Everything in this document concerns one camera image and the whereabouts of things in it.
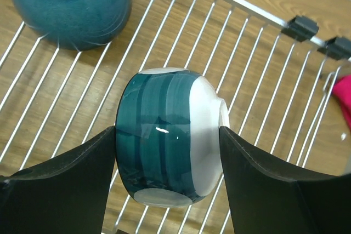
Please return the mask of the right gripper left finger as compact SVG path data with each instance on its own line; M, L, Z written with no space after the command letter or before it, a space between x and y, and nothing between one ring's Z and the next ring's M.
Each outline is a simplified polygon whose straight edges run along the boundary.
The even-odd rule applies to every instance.
M115 165L115 128L1 176L1 233L101 233Z

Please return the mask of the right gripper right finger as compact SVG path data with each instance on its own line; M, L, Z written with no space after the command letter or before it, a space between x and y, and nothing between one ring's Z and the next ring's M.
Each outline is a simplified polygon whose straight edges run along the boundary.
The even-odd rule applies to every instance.
M220 127L235 233L350 233L350 175L301 168Z

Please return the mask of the teal and white bowl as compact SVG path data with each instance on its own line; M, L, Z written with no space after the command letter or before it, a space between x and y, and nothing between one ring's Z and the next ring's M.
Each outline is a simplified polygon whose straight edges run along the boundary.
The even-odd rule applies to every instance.
M120 177L138 203L186 207L206 198L222 172L219 129L227 104L200 73L142 70L126 85L116 116Z

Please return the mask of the plain teal bowl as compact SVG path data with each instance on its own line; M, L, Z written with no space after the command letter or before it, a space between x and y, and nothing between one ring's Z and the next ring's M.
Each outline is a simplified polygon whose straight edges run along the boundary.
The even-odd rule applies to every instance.
M132 0L12 0L25 24L60 48L103 46L125 28Z

